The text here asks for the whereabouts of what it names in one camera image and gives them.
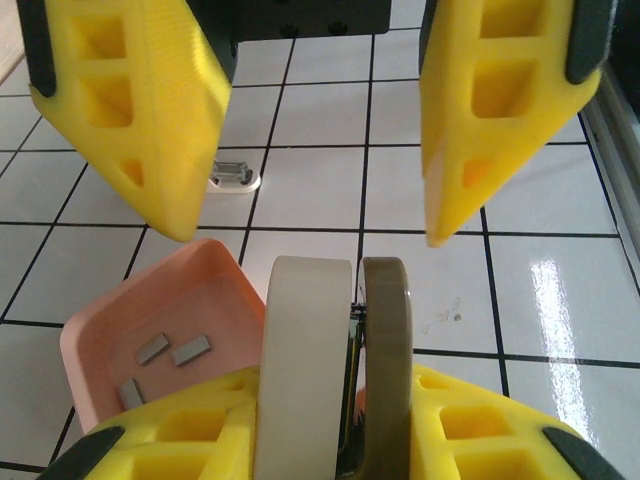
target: metal block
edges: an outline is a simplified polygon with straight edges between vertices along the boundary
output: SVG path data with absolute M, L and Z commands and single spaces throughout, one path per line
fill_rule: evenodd
M 166 351 L 171 344 L 164 333 L 156 335 L 151 341 L 140 347 L 136 351 L 136 360 L 143 367 L 148 365 L 158 357 L 161 353 Z
M 145 403 L 140 386 L 135 378 L 130 378 L 120 385 L 119 392 L 120 400 L 122 400 L 126 410 L 131 410 Z
M 181 347 L 176 348 L 171 352 L 171 355 L 173 356 L 173 362 L 176 364 L 176 367 L 183 367 L 210 351 L 211 344 L 209 343 L 209 339 L 206 335 L 200 335 L 189 343 L 185 343 Z

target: small gray metal piece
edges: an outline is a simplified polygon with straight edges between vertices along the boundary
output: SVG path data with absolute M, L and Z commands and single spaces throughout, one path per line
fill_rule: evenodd
M 173 363 L 176 364 L 176 367 L 183 367 L 210 351 L 211 344 L 209 343 L 209 339 L 206 335 L 200 335 L 181 347 L 176 348 L 171 352 L 171 355 L 173 356 Z
M 253 170 L 247 162 L 220 162 L 213 164 L 211 180 L 216 185 L 249 185 L 253 178 Z
M 136 350 L 136 360 L 143 367 L 148 365 L 158 357 L 161 353 L 166 351 L 171 344 L 164 333 L 160 333 L 153 337 L 149 342 L 144 344 L 138 350 Z
M 135 378 L 130 378 L 120 385 L 119 391 L 120 400 L 122 400 L 125 410 L 131 410 L 132 408 L 144 405 L 145 401 Z

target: pink plastic bin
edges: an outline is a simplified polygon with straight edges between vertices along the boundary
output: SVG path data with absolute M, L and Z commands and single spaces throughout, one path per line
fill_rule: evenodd
M 124 411 L 118 387 L 133 377 L 147 402 L 260 364 L 265 306 L 215 240 L 187 245 L 74 315 L 60 346 L 86 433 Z M 171 347 L 147 366 L 135 352 L 164 333 Z M 212 351 L 176 367 L 171 350 L 206 334 Z

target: floor tile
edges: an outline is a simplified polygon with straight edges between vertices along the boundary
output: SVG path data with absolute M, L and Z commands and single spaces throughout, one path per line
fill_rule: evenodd
M 66 138 L 62 136 L 46 119 L 40 120 L 29 140 L 24 144 L 25 150 L 73 150 Z
M 302 38 L 296 41 L 287 83 L 369 80 L 371 37 Z
M 82 427 L 80 426 L 78 415 L 74 414 L 73 419 L 71 420 L 71 425 L 69 425 L 69 430 L 67 430 L 67 434 L 62 442 L 62 447 L 60 447 L 58 458 L 60 458 L 61 455 L 69 450 L 83 436 L 84 434 L 82 433 Z
M 419 27 L 424 7 L 424 0 L 394 0 L 391 2 L 391 28 Z
M 27 95 L 29 94 L 29 71 L 27 61 L 22 60 L 11 75 L 0 84 L 0 95 Z
M 55 328 L 0 325 L 3 461 L 49 463 L 72 401 L 59 339 Z
M 373 79 L 418 78 L 420 30 L 391 31 L 376 36 Z
M 0 149 L 17 149 L 39 117 L 31 98 L 0 97 Z
M 28 225 L 0 225 L 0 314 L 22 280 L 48 229 Z
M 420 144 L 417 81 L 373 84 L 370 141 L 372 144 Z
M 617 239 L 492 237 L 506 353 L 640 361 L 640 297 Z
M 358 228 L 363 162 L 363 148 L 272 150 L 253 225 Z
M 481 237 L 455 236 L 435 249 L 428 248 L 420 234 L 367 234 L 364 255 L 399 257 L 404 262 L 415 348 L 496 352 Z
M 203 229 L 196 230 L 196 234 L 192 241 L 200 240 L 202 238 L 213 238 L 215 240 L 219 240 L 224 243 L 225 247 L 227 247 L 235 259 L 238 260 L 240 257 L 240 250 L 242 249 L 244 234 L 244 230 Z M 136 256 L 136 261 L 132 271 L 139 272 L 144 268 L 150 267 L 184 246 L 184 243 L 175 242 L 170 238 L 149 229 L 144 236 L 144 240 L 142 241 L 142 245 L 140 246 L 140 250 Z
M 7 318 L 66 322 L 122 280 L 140 232 L 138 228 L 56 227 Z
M 0 178 L 0 220 L 53 222 L 84 163 L 74 152 L 19 153 Z
M 273 144 L 364 144 L 368 89 L 365 83 L 286 87 Z
M 490 231 L 617 232 L 586 145 L 544 147 L 486 212 Z
M 144 225 L 144 220 L 89 166 L 69 199 L 60 221 L 63 223 L 105 223 Z
M 424 230 L 424 180 L 420 147 L 372 147 L 367 170 L 365 226 Z M 482 231 L 480 214 L 462 228 Z
M 511 397 L 568 423 L 625 478 L 640 471 L 640 370 L 507 362 Z
M 265 146 L 279 95 L 280 87 L 234 89 L 220 136 L 220 146 Z
M 37 473 L 0 469 L 0 480 L 36 480 Z
M 290 51 L 291 40 L 241 43 L 233 85 L 282 83 Z
M 264 149 L 218 150 L 220 162 L 247 162 L 257 175 L 264 161 Z M 246 227 L 255 194 L 207 194 L 200 212 L 200 226 Z
M 550 142 L 584 142 L 585 136 L 578 116 L 572 117 L 567 124 L 556 133 Z
M 349 260 L 355 285 L 356 233 L 251 232 L 242 269 L 263 300 L 267 298 L 273 262 L 281 255 Z
M 498 360 L 414 355 L 413 364 L 424 365 L 445 375 L 502 395 L 502 381 L 500 379 L 500 364 Z

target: white tile floor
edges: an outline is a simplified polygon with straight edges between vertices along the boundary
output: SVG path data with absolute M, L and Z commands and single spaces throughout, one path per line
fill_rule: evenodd
M 640 297 L 577 118 L 446 246 L 426 247 L 420 3 L 395 0 L 402 30 L 375 42 L 241 46 L 218 157 L 264 183 L 207 198 L 196 237 L 222 240 L 263 296 L 281 254 L 399 256 L 416 362 L 560 417 L 637 478 Z M 0 86 L 0 480 L 34 478 L 80 436 L 60 327 L 179 247 L 38 123 L 26 83 L 21 66 Z

